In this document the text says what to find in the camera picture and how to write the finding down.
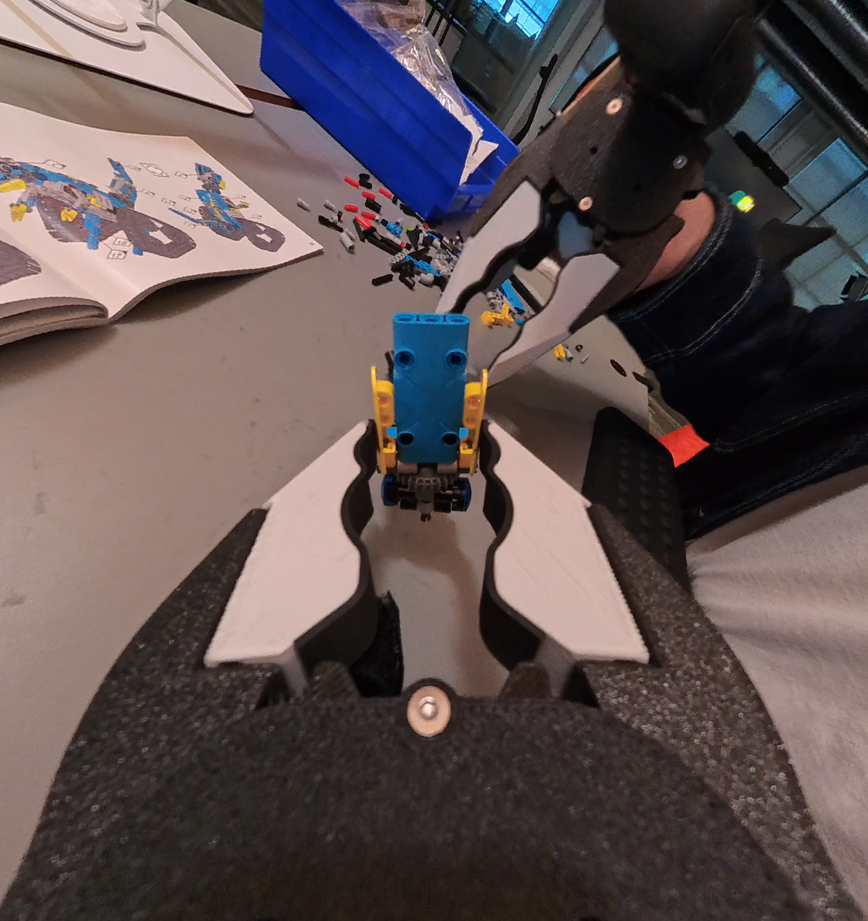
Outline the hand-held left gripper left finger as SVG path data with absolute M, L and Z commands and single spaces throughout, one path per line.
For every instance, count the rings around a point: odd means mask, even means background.
M 320 662 L 350 667 L 365 654 L 378 625 L 361 540 L 376 454 L 375 426 L 360 422 L 269 500 L 206 667 L 276 664 L 306 681 Z

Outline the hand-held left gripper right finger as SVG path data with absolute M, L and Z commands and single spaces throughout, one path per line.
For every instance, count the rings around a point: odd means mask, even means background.
M 589 500 L 495 422 L 484 423 L 479 461 L 495 533 L 480 605 L 488 651 L 509 671 L 541 665 L 553 692 L 581 662 L 649 664 Z

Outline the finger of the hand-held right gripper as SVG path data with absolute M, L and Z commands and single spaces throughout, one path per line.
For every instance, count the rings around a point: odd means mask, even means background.
M 496 289 L 518 265 L 533 269 L 551 252 L 547 196 L 523 181 L 466 240 L 440 298 L 441 313 L 463 313 L 471 298 Z
M 489 385 L 503 382 L 566 340 L 618 271 L 618 265 L 600 253 L 568 261 L 543 309 L 523 324 L 515 340 L 489 366 Z

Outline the pile of small brick parts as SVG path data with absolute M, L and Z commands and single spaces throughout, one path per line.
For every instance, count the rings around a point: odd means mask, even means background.
M 386 264 L 374 286 L 399 281 L 444 290 L 465 246 L 460 231 L 449 234 L 425 220 L 365 171 L 344 175 L 339 199 L 326 199 L 317 221 L 345 252 L 367 248 Z

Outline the grey desk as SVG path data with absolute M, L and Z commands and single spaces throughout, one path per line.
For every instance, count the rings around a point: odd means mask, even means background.
M 0 101 L 186 135 L 324 247 L 152 295 L 105 328 L 0 348 L 0 902 L 120 651 L 249 510 L 371 410 L 395 311 L 372 247 L 317 223 L 364 171 L 305 112 L 210 109 L 0 44 Z

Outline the white desk lamp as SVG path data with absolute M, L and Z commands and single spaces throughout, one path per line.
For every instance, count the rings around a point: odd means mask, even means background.
M 244 114 L 253 106 L 167 2 L 0 1 L 0 40 Z

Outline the small blue yellow brick assembly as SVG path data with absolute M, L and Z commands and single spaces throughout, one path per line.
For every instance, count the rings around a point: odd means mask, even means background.
M 487 308 L 481 314 L 486 328 L 516 328 L 529 318 L 529 306 L 520 296 L 511 279 L 486 291 Z

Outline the black studded mat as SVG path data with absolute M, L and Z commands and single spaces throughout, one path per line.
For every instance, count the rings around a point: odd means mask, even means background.
M 670 452 L 613 407 L 596 415 L 581 492 L 607 508 L 685 590 L 691 590 Z

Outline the red tape piece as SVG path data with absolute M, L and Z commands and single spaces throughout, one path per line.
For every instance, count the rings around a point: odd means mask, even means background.
M 674 467 L 682 466 L 709 447 L 691 424 L 661 435 L 658 442 L 669 451 Z

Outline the crumpled clear plastic bag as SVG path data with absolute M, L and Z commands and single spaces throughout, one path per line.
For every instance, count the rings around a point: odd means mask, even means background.
M 497 149 L 497 143 L 483 140 L 483 126 L 457 86 L 440 45 L 424 24 L 425 2 L 339 1 L 338 4 L 469 130 L 472 139 L 461 178 L 461 183 L 466 182 Z

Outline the blue storage bin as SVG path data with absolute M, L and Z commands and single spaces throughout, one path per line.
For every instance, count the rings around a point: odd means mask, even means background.
M 515 145 L 473 103 L 496 144 L 461 182 L 472 136 L 334 1 L 265 1 L 261 67 L 329 134 L 419 215 L 469 215 L 486 201 Z

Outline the person's white shirt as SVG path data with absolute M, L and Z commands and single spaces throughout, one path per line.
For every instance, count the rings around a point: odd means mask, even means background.
M 756 685 L 868 918 L 868 465 L 686 553 L 694 596 Z

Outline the open instruction booklet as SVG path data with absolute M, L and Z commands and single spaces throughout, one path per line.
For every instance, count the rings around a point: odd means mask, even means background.
M 175 283 L 321 252 L 187 137 L 0 102 L 0 346 L 114 322 Z

